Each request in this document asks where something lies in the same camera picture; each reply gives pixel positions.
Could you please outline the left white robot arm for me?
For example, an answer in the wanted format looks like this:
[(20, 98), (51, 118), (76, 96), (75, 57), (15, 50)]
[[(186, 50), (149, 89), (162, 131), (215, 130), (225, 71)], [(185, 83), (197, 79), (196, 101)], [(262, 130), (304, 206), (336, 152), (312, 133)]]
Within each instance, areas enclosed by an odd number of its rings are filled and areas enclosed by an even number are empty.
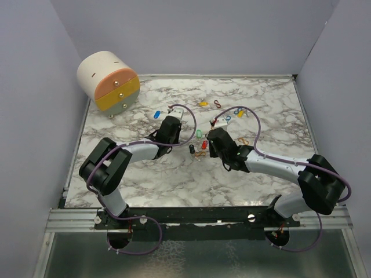
[(129, 164), (141, 160), (154, 160), (169, 153), (179, 142), (181, 121), (167, 116), (158, 130), (143, 141), (130, 142), (121, 148), (105, 137), (96, 145), (79, 169), (79, 176), (89, 182), (104, 207), (110, 211), (108, 222), (115, 228), (123, 228), (128, 221), (127, 203), (118, 189)]

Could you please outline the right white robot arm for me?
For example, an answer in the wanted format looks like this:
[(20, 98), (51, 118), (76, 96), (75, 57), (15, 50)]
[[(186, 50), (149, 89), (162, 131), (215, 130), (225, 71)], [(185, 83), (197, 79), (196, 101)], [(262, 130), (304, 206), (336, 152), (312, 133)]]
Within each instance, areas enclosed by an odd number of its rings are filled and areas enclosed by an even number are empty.
[(266, 219), (272, 226), (280, 226), (292, 215), (310, 210), (330, 215), (346, 188), (345, 182), (321, 155), (315, 154), (307, 160), (274, 158), (252, 146), (237, 145), (222, 128), (211, 130), (207, 139), (210, 156), (220, 158), (227, 171), (267, 174), (299, 186), (299, 193), (278, 195), (268, 206)]

